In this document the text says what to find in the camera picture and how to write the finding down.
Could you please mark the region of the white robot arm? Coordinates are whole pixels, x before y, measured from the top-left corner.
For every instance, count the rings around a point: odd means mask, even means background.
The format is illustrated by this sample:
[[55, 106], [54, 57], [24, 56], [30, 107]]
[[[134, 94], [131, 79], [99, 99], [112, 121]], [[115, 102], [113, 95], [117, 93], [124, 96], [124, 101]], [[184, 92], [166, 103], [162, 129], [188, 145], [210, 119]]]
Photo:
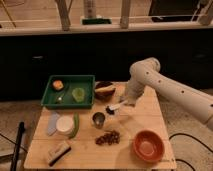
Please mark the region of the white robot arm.
[[122, 101], [134, 106], [149, 86], [213, 131], [213, 96], [161, 75], [160, 67], [154, 57], [133, 63], [129, 69], [130, 79], [121, 95]]

